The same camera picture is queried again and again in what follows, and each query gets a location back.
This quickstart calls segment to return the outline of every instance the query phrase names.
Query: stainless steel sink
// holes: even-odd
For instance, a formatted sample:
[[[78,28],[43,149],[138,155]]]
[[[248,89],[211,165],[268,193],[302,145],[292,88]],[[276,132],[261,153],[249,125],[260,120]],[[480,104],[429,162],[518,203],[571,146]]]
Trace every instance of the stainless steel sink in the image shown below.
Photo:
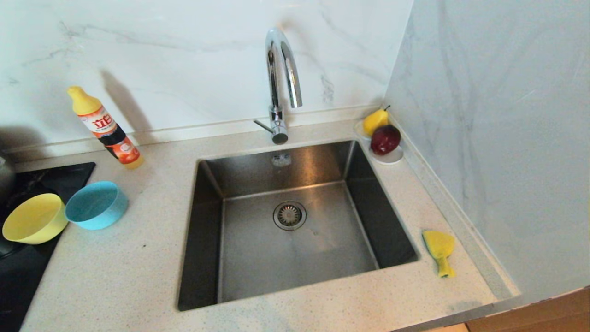
[[[355,141],[198,163],[178,308],[417,260]]]

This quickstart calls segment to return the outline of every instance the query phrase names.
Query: marble wall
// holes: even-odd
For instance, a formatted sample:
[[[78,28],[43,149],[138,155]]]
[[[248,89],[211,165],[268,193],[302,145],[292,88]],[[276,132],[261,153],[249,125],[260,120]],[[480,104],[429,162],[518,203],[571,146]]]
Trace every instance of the marble wall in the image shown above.
[[[590,284],[589,1],[417,1],[386,102],[532,302]]]
[[[293,112],[380,103],[411,7],[412,0],[1,1],[0,144],[91,137],[71,111],[71,84],[101,99],[128,132],[267,116],[264,43],[275,25],[297,60],[304,106]]]

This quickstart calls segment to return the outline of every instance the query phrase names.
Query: speckled countertop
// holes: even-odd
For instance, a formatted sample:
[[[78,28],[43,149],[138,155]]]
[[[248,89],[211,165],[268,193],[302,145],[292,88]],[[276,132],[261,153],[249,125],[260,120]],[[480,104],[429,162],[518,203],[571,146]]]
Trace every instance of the speckled countertop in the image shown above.
[[[357,139],[353,124],[291,128],[281,148]],[[372,165],[418,261],[180,312],[176,302],[197,160],[278,147],[260,131],[140,149],[146,162],[136,170],[125,169],[107,151],[17,165],[26,171],[94,161],[90,182],[114,181],[130,201],[123,218],[106,229],[65,229],[21,331],[388,331],[499,300],[461,241],[450,258],[457,277],[437,277],[421,230],[453,231],[402,160]]]

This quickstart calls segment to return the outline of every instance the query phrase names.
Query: apple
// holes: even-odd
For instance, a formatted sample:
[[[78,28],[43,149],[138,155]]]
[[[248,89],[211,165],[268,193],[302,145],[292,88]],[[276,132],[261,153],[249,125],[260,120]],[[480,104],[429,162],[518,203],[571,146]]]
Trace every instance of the apple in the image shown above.
[[[379,127],[371,136],[371,150],[376,155],[386,155],[397,148],[401,140],[398,128],[392,125]]]

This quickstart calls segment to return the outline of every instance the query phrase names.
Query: faucet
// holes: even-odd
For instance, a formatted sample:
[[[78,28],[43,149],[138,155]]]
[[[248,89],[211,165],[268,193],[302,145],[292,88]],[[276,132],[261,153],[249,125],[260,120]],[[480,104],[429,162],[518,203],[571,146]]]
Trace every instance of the faucet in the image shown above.
[[[283,144],[287,142],[289,137],[287,136],[287,125],[284,120],[283,107],[280,104],[280,96],[278,93],[277,55],[283,60],[285,76],[289,87],[291,107],[301,107],[303,103],[301,102],[299,75],[297,74],[297,67],[295,66],[295,59],[293,58],[293,52],[289,46],[289,41],[287,41],[287,37],[285,37],[281,29],[272,28],[266,34],[266,65],[268,69],[268,82],[270,85],[271,98],[271,105],[268,107],[270,113],[270,128],[263,125],[258,120],[254,120],[254,122],[273,134],[273,142],[275,144]]]

